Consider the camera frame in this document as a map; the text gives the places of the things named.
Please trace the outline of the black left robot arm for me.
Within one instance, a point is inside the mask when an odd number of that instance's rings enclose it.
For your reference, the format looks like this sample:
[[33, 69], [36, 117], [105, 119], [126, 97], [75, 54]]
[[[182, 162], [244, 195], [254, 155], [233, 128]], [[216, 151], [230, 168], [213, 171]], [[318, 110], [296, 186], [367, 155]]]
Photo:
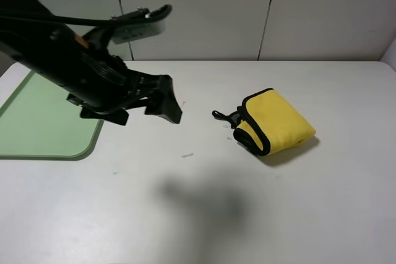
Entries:
[[108, 51], [111, 41], [158, 35], [171, 10], [167, 4], [95, 20], [54, 15], [39, 0], [1, 0], [1, 51], [65, 89], [81, 118], [123, 126], [128, 111], [142, 107], [177, 124], [182, 111], [172, 78], [131, 70]]

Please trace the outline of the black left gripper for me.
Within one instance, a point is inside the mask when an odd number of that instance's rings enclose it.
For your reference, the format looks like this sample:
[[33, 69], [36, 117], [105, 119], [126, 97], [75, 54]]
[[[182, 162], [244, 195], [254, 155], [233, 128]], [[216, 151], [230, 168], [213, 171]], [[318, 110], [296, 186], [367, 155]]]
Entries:
[[67, 96], [67, 101], [84, 107], [80, 112], [82, 119], [98, 119], [125, 126], [129, 118], [125, 110], [146, 106], [145, 115], [158, 116], [172, 124], [181, 122], [183, 112], [169, 75], [151, 75], [128, 69], [117, 56], [103, 62], [83, 54], [82, 62], [93, 71], [94, 78], [80, 79], [82, 94], [70, 92]]

